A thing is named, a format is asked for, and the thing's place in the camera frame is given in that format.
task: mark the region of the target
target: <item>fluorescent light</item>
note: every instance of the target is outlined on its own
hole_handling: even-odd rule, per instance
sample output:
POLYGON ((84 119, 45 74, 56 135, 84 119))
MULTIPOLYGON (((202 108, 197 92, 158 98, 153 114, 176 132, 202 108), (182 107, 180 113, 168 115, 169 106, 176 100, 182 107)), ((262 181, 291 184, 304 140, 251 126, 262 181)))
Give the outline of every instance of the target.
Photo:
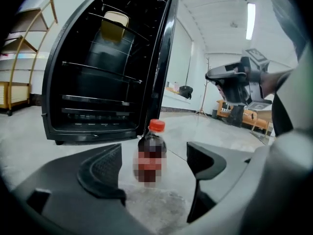
POLYGON ((248 3, 248 23, 246 26, 246 39, 247 40, 252 39, 254 21, 255 21, 255 4, 248 3))

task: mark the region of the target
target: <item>coat rack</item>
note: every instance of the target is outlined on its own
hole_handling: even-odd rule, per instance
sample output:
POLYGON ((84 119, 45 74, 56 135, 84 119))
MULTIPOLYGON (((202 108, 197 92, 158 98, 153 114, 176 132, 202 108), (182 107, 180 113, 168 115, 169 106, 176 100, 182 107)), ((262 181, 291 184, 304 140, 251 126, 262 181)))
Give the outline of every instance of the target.
MULTIPOLYGON (((207 71, 209 71, 210 70, 210 58, 207 58, 207 71)), ((203 95, 203 100, 202 100, 202 105, 201 105, 201 108, 200 108, 200 110, 198 110, 197 112, 196 112, 196 114, 204 114, 205 116, 206 116, 206 118, 207 118, 207 115, 205 114, 205 112, 204 112, 204 110, 203 110, 203 105, 204 105, 204 101, 205 101, 205 95, 206 95, 206 88, 207 88, 207 84, 209 83, 209 81, 205 81, 205 85, 204 85, 204 95, 203 95)))

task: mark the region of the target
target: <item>red bottle cap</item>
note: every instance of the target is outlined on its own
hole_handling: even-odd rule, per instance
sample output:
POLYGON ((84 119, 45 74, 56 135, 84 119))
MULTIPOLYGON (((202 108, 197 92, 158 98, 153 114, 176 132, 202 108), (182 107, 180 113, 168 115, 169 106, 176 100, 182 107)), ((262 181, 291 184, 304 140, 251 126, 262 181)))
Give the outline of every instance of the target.
POLYGON ((150 120, 149 130, 154 132, 163 132, 165 128, 165 122, 159 119, 150 120))

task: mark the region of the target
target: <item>plastic bottle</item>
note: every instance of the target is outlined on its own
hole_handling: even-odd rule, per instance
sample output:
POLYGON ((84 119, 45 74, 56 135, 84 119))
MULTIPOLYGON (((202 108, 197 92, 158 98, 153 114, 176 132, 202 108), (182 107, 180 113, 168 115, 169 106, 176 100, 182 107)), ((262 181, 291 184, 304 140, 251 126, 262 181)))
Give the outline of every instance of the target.
POLYGON ((133 170, 136 179, 145 186, 155 186, 166 168, 166 144, 160 134, 165 122, 152 119, 149 132, 138 142, 138 151, 134 157, 133 170))

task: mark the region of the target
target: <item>gray floor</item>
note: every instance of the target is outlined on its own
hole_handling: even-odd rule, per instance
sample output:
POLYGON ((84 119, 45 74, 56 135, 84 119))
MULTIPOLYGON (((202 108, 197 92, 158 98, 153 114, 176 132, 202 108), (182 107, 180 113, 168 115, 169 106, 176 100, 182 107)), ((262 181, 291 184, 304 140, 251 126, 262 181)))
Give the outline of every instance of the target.
MULTIPOLYGON (((192 113, 161 113, 166 123, 167 171, 155 188, 145 188, 132 173, 138 139, 123 141, 123 166, 119 187, 128 200, 127 209, 156 234, 169 234, 186 226, 195 190, 195 178, 186 163, 186 142, 199 141, 216 146, 253 152, 262 146, 249 130, 228 126, 215 119, 192 113)), ((9 189, 14 189, 45 163, 95 147, 110 144, 66 143, 55 145, 45 137, 41 108, 29 107, 13 116, 0 115, 0 166, 9 189)))

